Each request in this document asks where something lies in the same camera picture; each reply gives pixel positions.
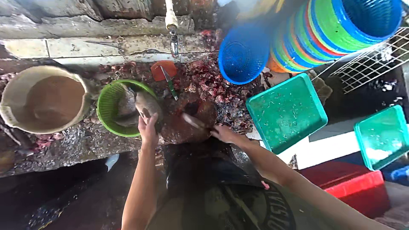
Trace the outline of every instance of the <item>water faucet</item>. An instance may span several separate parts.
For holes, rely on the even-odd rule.
[[[176,27],[171,25],[169,27],[169,34],[171,38],[171,54],[173,58],[179,57],[179,41],[178,35],[176,34]]]
[[[173,58],[178,58],[179,57],[179,41],[177,35],[178,18],[176,17],[175,12],[173,10],[172,0],[165,0],[165,3],[166,3],[165,23],[166,28],[170,34],[171,54]]]

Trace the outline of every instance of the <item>white pipe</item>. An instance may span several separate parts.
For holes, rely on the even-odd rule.
[[[173,2],[172,0],[165,0],[165,3],[166,3],[166,17],[165,17],[166,28],[169,29],[170,25],[175,25],[177,28],[178,18],[176,17],[175,12],[173,10]]]

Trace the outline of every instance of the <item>teal tray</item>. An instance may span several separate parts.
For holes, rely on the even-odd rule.
[[[409,151],[405,115],[399,105],[371,115],[354,126],[365,166],[379,170]]]
[[[307,74],[299,74],[246,101],[267,149],[280,154],[328,123]]]

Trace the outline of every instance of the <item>hand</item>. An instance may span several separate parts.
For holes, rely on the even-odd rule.
[[[211,131],[210,133],[212,136],[216,137],[217,139],[223,141],[224,143],[237,143],[243,139],[242,135],[237,134],[231,131],[227,126],[217,126],[215,125],[214,128],[219,132]]]
[[[144,119],[139,116],[138,129],[141,133],[142,145],[155,147],[159,141],[159,135],[156,133],[155,123],[158,118],[158,113],[155,113],[150,119]]]

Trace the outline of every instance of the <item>brown water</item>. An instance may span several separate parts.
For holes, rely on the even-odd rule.
[[[41,129],[63,126],[80,111],[84,92],[81,83],[71,78],[45,78],[37,82],[27,95],[27,118]]]

